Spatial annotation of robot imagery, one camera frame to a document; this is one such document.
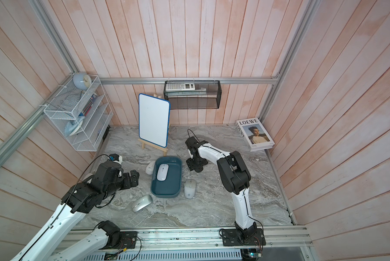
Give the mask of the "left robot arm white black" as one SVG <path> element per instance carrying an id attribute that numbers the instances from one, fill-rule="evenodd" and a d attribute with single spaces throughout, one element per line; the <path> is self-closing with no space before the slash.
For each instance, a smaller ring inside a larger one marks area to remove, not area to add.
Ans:
<path id="1" fill-rule="evenodd" d="M 47 260 L 71 229 L 92 209 L 101 208 L 102 201 L 117 191 L 137 187 L 138 180 L 136 170 L 124 172 L 122 158 L 111 155 L 98 166 L 94 175 L 70 188 L 49 220 L 13 260 Z"/>

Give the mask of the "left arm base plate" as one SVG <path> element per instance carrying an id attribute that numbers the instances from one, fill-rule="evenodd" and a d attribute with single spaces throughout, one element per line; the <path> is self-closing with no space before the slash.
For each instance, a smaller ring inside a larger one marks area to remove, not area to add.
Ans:
<path id="1" fill-rule="evenodd" d="M 130 248 L 134 249 L 136 245 L 138 232 L 137 231 L 125 231 L 125 232 L 115 232 L 113 235 L 109 236 L 107 249 L 125 249 Z"/>

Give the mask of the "silver mouse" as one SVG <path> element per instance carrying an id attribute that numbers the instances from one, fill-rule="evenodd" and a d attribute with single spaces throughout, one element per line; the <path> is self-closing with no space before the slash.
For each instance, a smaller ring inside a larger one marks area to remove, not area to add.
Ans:
<path id="1" fill-rule="evenodd" d="M 150 195 L 145 195 L 138 200 L 136 200 L 131 206 L 134 213 L 139 212 L 140 210 L 146 208 L 148 205 L 152 204 L 153 198 Z"/>

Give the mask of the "grey white mouse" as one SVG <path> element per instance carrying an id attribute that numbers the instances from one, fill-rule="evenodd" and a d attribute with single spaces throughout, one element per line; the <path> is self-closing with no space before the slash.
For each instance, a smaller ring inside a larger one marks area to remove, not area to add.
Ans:
<path id="1" fill-rule="evenodd" d="M 196 194 L 197 183 L 194 179 L 187 179 L 184 184 L 185 198 L 193 199 Z"/>

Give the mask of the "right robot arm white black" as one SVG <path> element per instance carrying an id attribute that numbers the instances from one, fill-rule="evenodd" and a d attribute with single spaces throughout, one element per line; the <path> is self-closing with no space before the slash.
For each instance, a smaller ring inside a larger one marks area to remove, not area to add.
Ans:
<path id="1" fill-rule="evenodd" d="M 243 237 L 252 237 L 257 231 L 257 221 L 251 216 L 249 202 L 251 174 L 241 154 L 220 150 L 196 137 L 189 137 L 185 144 L 190 155 L 186 160 L 190 171 L 200 173 L 209 162 L 217 166 L 222 184 L 231 193 L 235 206 L 235 227 Z"/>

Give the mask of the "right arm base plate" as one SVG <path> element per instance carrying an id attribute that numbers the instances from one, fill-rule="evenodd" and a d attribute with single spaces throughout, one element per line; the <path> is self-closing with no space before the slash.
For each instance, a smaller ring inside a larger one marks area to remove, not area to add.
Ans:
<path id="1" fill-rule="evenodd" d="M 252 231 L 241 231 L 240 229 L 219 230 L 224 246 L 265 246 L 266 240 L 263 229 L 257 228 Z"/>

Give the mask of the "white slim mouse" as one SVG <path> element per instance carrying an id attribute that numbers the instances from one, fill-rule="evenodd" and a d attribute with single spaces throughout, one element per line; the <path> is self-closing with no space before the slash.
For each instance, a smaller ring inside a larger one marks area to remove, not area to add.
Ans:
<path id="1" fill-rule="evenodd" d="M 169 165 L 168 164 L 161 164 L 158 168 L 157 172 L 157 180 L 160 182 L 163 182 L 166 180 L 168 175 Z"/>

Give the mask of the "white round mouse with logo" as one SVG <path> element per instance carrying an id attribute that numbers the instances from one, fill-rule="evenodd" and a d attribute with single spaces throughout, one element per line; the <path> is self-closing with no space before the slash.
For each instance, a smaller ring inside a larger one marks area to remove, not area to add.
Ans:
<path id="1" fill-rule="evenodd" d="M 146 174 L 152 175 L 154 173 L 155 161 L 151 161 L 146 167 Z"/>

